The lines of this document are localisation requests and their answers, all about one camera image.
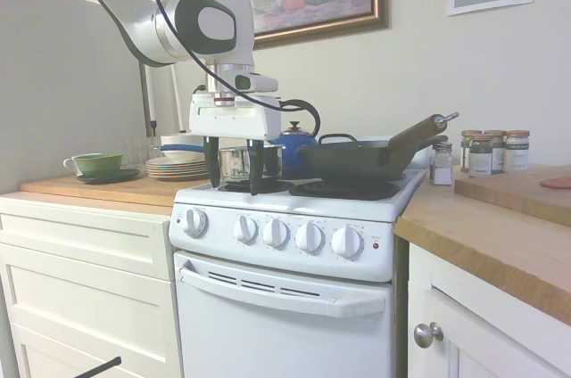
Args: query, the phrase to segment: stove knob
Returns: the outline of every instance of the stove knob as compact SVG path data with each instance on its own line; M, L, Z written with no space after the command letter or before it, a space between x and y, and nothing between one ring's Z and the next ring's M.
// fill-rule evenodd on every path
M198 238L206 229L206 215L201 210L187 210L183 217L182 230L185 234Z
M338 229L333 234L331 246L333 251L342 258L352 258L355 256L361 246L362 240L357 231L349 226Z
M234 238L246 244L253 240L258 232L258 226L253 219L241 216L234 225Z
M311 222L303 225L297 230L295 235L295 244L300 251L312 253L316 251L323 242L323 233Z
M271 219L264 228L264 242L277 249L287 241L288 229L286 224L277 219Z

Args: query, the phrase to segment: glass jar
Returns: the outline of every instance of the glass jar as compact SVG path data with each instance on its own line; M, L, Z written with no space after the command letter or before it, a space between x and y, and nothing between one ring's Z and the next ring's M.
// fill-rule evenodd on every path
M509 131L506 137L504 171L526 171L529 169L529 131Z
M492 174L492 138L490 135L474 135L470 145L470 177Z
M430 180L434 185L452 185L452 144L440 142L434 145L430 160Z
M484 131L484 134L492 137L492 174L503 173L506 132L503 130L487 130Z
M468 173L469 161L470 161L470 144L472 142L472 135L480 135L482 131L480 130L464 130L462 131L462 155L460 157L462 167L461 171Z

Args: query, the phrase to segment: oven door handle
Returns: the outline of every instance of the oven door handle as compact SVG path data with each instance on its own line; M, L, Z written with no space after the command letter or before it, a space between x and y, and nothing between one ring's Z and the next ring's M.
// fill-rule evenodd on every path
M223 283L204 277L187 268L180 268L180 282L213 295L259 307L315 314L336 318L351 318L383 313L386 296L383 292L368 289L348 289L339 299L310 298L250 289L237 284Z

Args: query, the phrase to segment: gold frame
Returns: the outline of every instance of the gold frame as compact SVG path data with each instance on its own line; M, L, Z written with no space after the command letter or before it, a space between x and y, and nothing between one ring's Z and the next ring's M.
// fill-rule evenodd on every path
M349 16L334 21L325 21L299 28L289 28L256 34L255 49L277 45L338 37L366 30L389 27L388 0L371 0L373 11L365 15Z

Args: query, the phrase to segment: cutting board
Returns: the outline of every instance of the cutting board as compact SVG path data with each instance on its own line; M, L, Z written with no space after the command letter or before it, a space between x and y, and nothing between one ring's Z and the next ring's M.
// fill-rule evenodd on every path
M161 182L146 174L135 180L108 185L86 185L75 176L27 182L20 186L21 191L29 193L50 193L69 197L89 198L93 200L134 202L153 206L172 207L177 192L184 188L205 185L208 180L192 182Z
M542 180L557 177L571 177L571 166L459 179L454 184L454 192L571 226L571 190L540 185Z

